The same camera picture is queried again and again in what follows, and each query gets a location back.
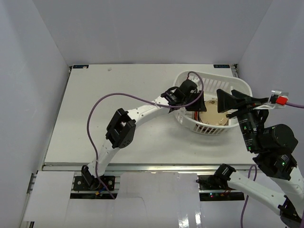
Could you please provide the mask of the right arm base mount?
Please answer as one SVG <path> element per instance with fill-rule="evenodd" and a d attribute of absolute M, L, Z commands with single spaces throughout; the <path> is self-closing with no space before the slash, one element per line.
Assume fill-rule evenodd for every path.
<path fill-rule="evenodd" d="M 243 201 L 244 193 L 221 184 L 213 175 L 199 175 L 196 180 L 199 186 L 201 202 Z"/>

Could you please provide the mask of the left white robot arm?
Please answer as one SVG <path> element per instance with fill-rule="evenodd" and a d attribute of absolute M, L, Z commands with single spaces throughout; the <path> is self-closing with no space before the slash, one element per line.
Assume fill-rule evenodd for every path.
<path fill-rule="evenodd" d="M 131 144 L 135 130 L 142 124 L 175 110 L 186 108 L 188 111 L 205 112 L 204 85 L 186 79 L 180 86 L 174 86 L 163 92 L 153 101 L 132 110 L 119 108 L 106 128 L 105 140 L 100 149 L 93 147 L 95 159 L 81 169 L 84 184 L 91 190 L 102 185 L 101 176 L 122 148 Z"/>

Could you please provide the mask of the beige round patterned plate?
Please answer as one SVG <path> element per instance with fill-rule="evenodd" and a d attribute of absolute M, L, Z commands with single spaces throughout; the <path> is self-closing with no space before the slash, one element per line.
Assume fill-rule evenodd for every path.
<path fill-rule="evenodd" d="M 206 112 L 199 112 L 199 120 L 203 124 L 225 126 L 228 125 L 227 113 L 218 113 L 218 101 L 212 99 L 205 102 Z"/>

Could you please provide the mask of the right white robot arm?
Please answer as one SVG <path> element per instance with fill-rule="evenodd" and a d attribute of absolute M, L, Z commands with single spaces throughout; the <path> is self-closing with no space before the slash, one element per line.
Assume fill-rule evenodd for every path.
<path fill-rule="evenodd" d="M 239 190 L 264 204 L 277 214 L 289 228 L 304 226 L 304 178 L 292 156 L 298 140 L 285 124 L 265 127 L 269 110 L 284 108 L 289 104 L 288 94 L 273 91 L 270 98 L 254 98 L 237 90 L 217 90 L 218 112 L 227 118 L 237 118 L 248 152 L 257 167 L 273 182 L 281 193 L 272 191 L 222 164 L 214 173 L 219 189 Z"/>

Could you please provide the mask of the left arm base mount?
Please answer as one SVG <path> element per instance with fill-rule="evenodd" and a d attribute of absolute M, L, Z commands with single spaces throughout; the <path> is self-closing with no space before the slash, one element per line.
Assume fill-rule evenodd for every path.
<path fill-rule="evenodd" d="M 72 199 L 111 199 L 111 195 L 106 190 L 98 178 L 94 177 L 89 168 L 84 165 L 81 168 L 81 174 L 75 176 L 71 193 Z"/>

